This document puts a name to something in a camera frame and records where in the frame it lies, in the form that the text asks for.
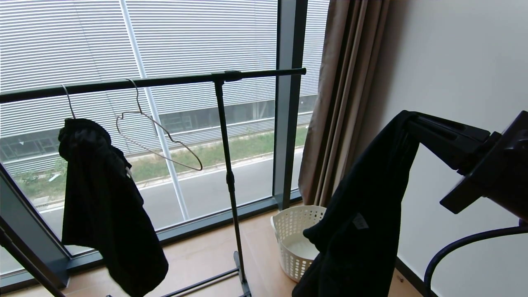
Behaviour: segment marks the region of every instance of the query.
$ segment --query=wire hanger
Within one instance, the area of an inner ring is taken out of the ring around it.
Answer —
[[[175,164],[181,165],[181,166],[183,166],[183,167],[186,167],[186,168],[189,168],[189,169],[192,169],[192,170],[197,170],[197,171],[201,171],[201,170],[203,170],[202,161],[200,160],[200,158],[199,158],[199,157],[198,157],[198,156],[197,156],[197,155],[196,155],[196,154],[195,154],[195,153],[194,153],[194,152],[193,152],[188,146],[186,146],[186,145],[185,145],[183,142],[181,142],[181,141],[176,141],[176,140],[172,139],[172,136],[171,136],[170,132],[169,132],[167,129],[165,129],[165,127],[163,127],[160,123],[158,123],[156,120],[154,120],[151,116],[149,116],[149,115],[143,113],[143,111],[142,111],[142,109],[141,109],[141,105],[139,104],[139,89],[138,89],[136,83],[135,83],[133,80],[128,79],[128,78],[127,78],[127,80],[129,80],[129,81],[134,85],[134,87],[136,88],[136,103],[137,103],[138,111],[133,111],[133,112],[122,112],[121,115],[118,115],[118,116],[116,117],[116,129],[117,129],[117,132],[118,132],[121,136],[123,136],[126,140],[129,140],[129,141],[131,141],[132,143],[134,143],[134,144],[140,146],[141,148],[143,148],[143,149],[145,149],[145,150],[147,150],[147,151],[149,151],[149,152],[151,152],[151,153],[153,153],[153,154],[155,154],[155,155],[158,155],[158,156],[160,156],[160,157],[162,157],[162,158],[164,158],[164,159],[166,159],[166,160],[169,160],[169,161],[171,161],[171,162],[173,162],[173,163],[175,163]],[[159,127],[160,127],[160,128],[161,128],[161,129],[167,134],[167,136],[168,136],[168,138],[171,140],[171,142],[176,143],[176,144],[181,144],[184,148],[186,148],[189,152],[191,152],[191,154],[193,154],[193,156],[196,158],[196,160],[198,160],[198,163],[200,164],[200,168],[194,168],[194,167],[192,167],[192,166],[185,165],[185,164],[182,164],[182,163],[180,163],[180,162],[176,162],[176,161],[172,160],[172,158],[170,158],[170,157],[165,157],[164,155],[158,154],[158,153],[156,153],[156,152],[154,152],[154,151],[152,151],[152,150],[150,150],[150,149],[144,147],[143,145],[137,143],[136,141],[130,139],[128,136],[126,136],[125,134],[123,134],[123,133],[119,130],[119,120],[120,120],[120,119],[124,119],[124,118],[125,118],[125,114],[139,114],[139,115],[142,115],[142,116],[148,118],[148,119],[149,119],[151,122],[153,122],[154,124],[158,125],[158,126],[159,126]]]
[[[70,94],[68,93],[68,90],[66,89],[66,87],[64,85],[61,85],[61,86],[64,89],[64,92],[66,93],[66,96],[68,97],[68,104],[70,105],[71,116],[73,118],[75,118],[75,113],[73,112],[73,108],[71,107]]]

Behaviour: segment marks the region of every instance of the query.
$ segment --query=white pole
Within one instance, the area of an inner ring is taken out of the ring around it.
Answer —
[[[147,74],[145,72],[145,67],[143,66],[143,60],[141,59],[139,47],[137,46],[136,35],[134,34],[134,28],[132,27],[132,21],[130,20],[130,14],[128,13],[128,7],[127,7],[126,0],[119,0],[119,4],[121,6],[121,12],[123,13],[123,19],[125,20],[125,26],[127,28],[128,39],[130,40],[130,45],[132,46],[132,52],[134,53],[134,58],[136,60],[137,69],[139,70],[139,76],[141,78],[146,78]],[[161,121],[159,120],[158,110],[156,109],[156,104],[154,103],[154,99],[152,97],[152,92],[150,91],[150,88],[144,88],[144,90],[145,90],[145,95],[147,96],[147,100],[148,100],[148,107],[150,108],[150,112],[152,113],[152,118],[158,123],[161,123]],[[165,139],[165,133],[163,129],[161,129],[161,127],[159,127],[158,125],[154,125],[154,126],[156,127],[156,132],[159,138],[159,142],[162,145],[163,155],[167,158],[170,158],[171,153],[168,149],[167,140]],[[180,209],[182,210],[183,219],[187,221],[189,220],[189,214],[187,212],[187,206],[185,205],[185,200],[183,200],[182,188],[180,187],[180,183],[178,182],[178,175],[176,173],[176,170],[174,169],[174,163],[169,160],[166,160],[166,162],[167,162],[168,172],[171,175],[174,190],[176,191],[176,198],[178,199],[178,204],[180,205]]]

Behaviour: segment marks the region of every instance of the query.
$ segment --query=brown curtain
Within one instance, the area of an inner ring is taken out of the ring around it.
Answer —
[[[299,189],[326,206],[352,165],[389,1],[331,0],[319,91],[304,147]]]

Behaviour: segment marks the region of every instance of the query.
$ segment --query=white wall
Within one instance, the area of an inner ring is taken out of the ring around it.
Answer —
[[[403,109],[502,132],[528,110],[528,1],[392,2],[360,148]],[[421,146],[403,200],[399,257],[423,278],[434,254],[517,218],[480,198],[458,215],[440,199],[459,175]],[[471,244],[433,276],[443,297],[527,296],[528,235]]]

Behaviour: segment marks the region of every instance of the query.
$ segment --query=building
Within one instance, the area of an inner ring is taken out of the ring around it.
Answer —
[[[277,1],[123,1],[148,77],[223,70],[274,69]],[[328,0],[309,0],[298,124],[309,122],[317,97]],[[22,1],[0,3],[0,91],[92,80],[138,78],[120,0]],[[220,138],[210,83],[152,88],[162,124],[186,144]],[[275,79],[224,86],[230,135],[274,127]],[[77,117],[101,124],[125,154],[143,149],[118,135],[116,115],[137,110],[136,92],[121,90],[72,95]],[[139,101],[148,110],[145,94]],[[57,135],[71,117],[66,96],[0,106],[0,161],[11,174],[53,168]],[[120,129],[158,149],[152,124],[139,117]]]

